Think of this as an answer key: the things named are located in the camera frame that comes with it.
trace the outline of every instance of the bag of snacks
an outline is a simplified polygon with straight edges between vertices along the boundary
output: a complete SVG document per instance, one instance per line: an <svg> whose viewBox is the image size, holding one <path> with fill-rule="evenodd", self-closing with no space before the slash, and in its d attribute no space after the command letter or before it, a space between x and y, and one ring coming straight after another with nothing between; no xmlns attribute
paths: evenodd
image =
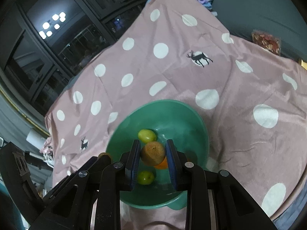
<svg viewBox="0 0 307 230"><path fill-rule="evenodd" d="M281 39L274 37L273 35L259 31L253 30L251 33L253 43L267 49L273 54L280 55L280 48L281 48Z"/></svg>

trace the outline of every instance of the green plastic basin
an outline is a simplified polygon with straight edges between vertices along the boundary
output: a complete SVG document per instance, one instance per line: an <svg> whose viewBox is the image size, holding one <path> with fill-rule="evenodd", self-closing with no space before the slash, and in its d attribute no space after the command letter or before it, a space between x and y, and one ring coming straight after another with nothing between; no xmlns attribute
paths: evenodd
<svg viewBox="0 0 307 230"><path fill-rule="evenodd" d="M208 132L202 118L187 104L176 100L157 100L131 113L117 127L106 149L114 162L120 160L122 153L130 151L141 129L153 130L164 145L167 139L172 139L178 151L205 169L209 153ZM186 206L187 193L173 189L168 169L156 170L140 160L139 172L142 170L152 171L154 182L147 186L136 184L132 192L122 191L121 201L141 209L167 205L180 210Z"/></svg>

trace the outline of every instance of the polka dot blanket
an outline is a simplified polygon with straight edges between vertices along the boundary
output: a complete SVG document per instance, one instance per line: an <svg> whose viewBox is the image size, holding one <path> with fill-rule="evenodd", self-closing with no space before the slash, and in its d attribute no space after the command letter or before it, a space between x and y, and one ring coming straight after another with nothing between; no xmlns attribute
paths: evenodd
<svg viewBox="0 0 307 230"><path fill-rule="evenodd" d="M53 104L53 184L105 151L132 111L160 99L201 115L207 168L229 170L271 219L296 198L306 181L306 70L231 36L196 0L151 0ZM185 226L185 209L122 208L123 229Z"/></svg>

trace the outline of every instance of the white cylinder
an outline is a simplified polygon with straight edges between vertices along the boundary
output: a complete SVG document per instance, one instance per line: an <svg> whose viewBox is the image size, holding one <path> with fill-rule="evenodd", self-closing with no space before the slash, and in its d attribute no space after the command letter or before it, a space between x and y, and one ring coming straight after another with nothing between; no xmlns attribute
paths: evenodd
<svg viewBox="0 0 307 230"><path fill-rule="evenodd" d="M27 136L27 141L39 150L44 146L45 140L46 140L45 138L43 138L39 133L37 133L33 129L30 130Z"/></svg>

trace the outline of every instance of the deer print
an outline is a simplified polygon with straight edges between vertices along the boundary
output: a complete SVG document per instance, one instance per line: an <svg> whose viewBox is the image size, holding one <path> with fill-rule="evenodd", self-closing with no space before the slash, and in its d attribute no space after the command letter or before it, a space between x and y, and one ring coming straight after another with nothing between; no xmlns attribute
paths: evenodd
<svg viewBox="0 0 307 230"><path fill-rule="evenodd" d="M212 59L206 57L204 55L204 53L200 53L200 54L197 54L197 55L194 55L194 52L191 51L190 52L190 55L187 53L187 57L188 58L191 58L193 61L195 61L195 63L199 66L202 66L202 67L205 67L202 62L201 62L201 59L205 60L207 62L207 64L209 64L209 61L208 60L211 60L211 62L213 62Z"/></svg>
<svg viewBox="0 0 307 230"><path fill-rule="evenodd" d="M84 150L86 150L87 149L87 145L88 145L88 140L85 140L85 137L83 137L82 140L81 140L80 151L83 152Z"/></svg>

